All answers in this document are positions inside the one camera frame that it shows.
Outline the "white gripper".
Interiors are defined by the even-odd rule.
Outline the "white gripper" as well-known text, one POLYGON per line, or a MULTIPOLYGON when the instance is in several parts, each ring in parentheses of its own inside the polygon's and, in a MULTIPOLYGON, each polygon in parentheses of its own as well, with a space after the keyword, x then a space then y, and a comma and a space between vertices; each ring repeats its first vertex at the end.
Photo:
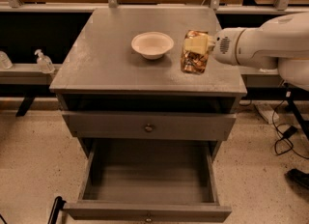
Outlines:
POLYGON ((184 40, 184 49, 197 54, 207 54, 213 49, 213 58, 222 64, 235 66, 237 60, 237 45, 244 28, 225 28, 213 37, 200 35, 184 40))

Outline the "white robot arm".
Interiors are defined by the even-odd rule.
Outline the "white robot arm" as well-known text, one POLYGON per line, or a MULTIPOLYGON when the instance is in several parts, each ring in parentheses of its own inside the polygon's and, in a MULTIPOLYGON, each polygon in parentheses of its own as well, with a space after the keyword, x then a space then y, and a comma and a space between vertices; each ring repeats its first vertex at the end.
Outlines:
POLYGON ((225 28, 213 36, 188 31, 182 71, 204 72, 210 56, 222 64, 277 70, 284 81, 308 91, 309 13, 278 16, 257 28, 225 28))

